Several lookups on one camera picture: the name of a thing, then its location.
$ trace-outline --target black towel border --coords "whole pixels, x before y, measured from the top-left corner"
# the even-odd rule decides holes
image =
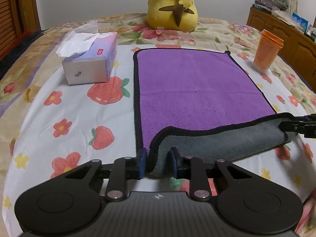
[[[197,49],[186,49],[186,48],[146,48],[146,49],[140,49],[136,51],[133,55],[134,60],[134,126],[135,126],[135,138],[136,138],[136,151],[138,151],[140,148],[143,148],[143,134],[142,134],[142,121],[141,121],[141,114],[140,114],[140,89],[139,89],[139,75],[138,75],[138,59],[137,55],[141,51],[144,50],[152,50],[152,49],[168,49],[168,50],[194,50]],[[165,127],[164,129],[160,130],[155,137],[152,139],[150,143],[150,152],[147,158],[147,164],[146,164],[146,172],[150,173],[154,170],[157,158],[158,158],[158,148],[163,139],[165,139],[169,135],[178,135],[178,136],[205,136],[205,135],[213,135],[217,134],[223,131],[228,130],[234,130],[244,127],[253,126],[256,124],[259,124],[261,122],[273,120],[273,119],[279,119],[279,118],[289,118],[290,120],[294,120],[294,116],[291,113],[284,112],[279,113],[275,111],[275,109],[272,107],[270,102],[267,100],[263,92],[258,88],[258,86],[255,84],[255,82],[249,77],[249,75],[245,72],[245,70],[234,60],[234,58],[231,56],[230,51],[225,52],[215,52],[215,51],[209,51],[209,50],[198,50],[198,51],[206,51],[206,52],[213,52],[213,53],[221,53],[221,54],[227,54],[229,58],[247,75],[247,77],[252,81],[252,83],[257,87],[257,89],[261,92],[262,96],[266,100],[266,102],[270,105],[272,110],[275,114],[269,115],[263,118],[256,119],[251,122],[241,123],[241,124],[233,124],[228,126],[221,126],[217,127],[211,130],[186,130],[181,129],[173,126]]]

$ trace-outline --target yellow star print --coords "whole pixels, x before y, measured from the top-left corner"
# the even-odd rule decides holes
[[[272,105],[272,108],[274,108],[274,110],[276,111],[276,113],[280,112],[279,107],[276,105]]]
[[[12,207],[10,198],[8,196],[3,200],[3,206],[7,209],[10,209]]]
[[[113,67],[118,67],[119,65],[121,65],[121,63],[119,63],[118,61],[115,61],[115,62],[113,63]]]
[[[262,84],[256,83],[256,85],[257,85],[260,89],[263,89],[263,85],[262,85]]]
[[[17,157],[15,157],[14,162],[16,163],[17,168],[26,169],[26,162],[28,162],[28,156],[23,156],[22,153],[19,153]]]
[[[298,175],[295,175],[294,183],[298,188],[301,186],[301,179],[302,179],[301,177],[299,177]]]
[[[270,176],[270,171],[269,170],[265,170],[264,168],[261,169],[261,177],[267,179],[267,180],[271,180],[271,176]]]

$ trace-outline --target purple tissue packaging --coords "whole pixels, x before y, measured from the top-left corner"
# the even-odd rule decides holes
[[[102,33],[88,51],[62,62],[69,85],[108,82],[117,50],[117,32]]]

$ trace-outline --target white tissue paper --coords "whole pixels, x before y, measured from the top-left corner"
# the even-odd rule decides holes
[[[91,21],[74,29],[61,43],[56,51],[59,57],[70,57],[89,50],[94,40],[100,36],[98,22]]]

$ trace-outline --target yellow flower center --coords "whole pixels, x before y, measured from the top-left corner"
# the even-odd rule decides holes
[[[71,170],[71,167],[69,167],[69,166],[65,167],[64,173],[68,172],[69,170]]]

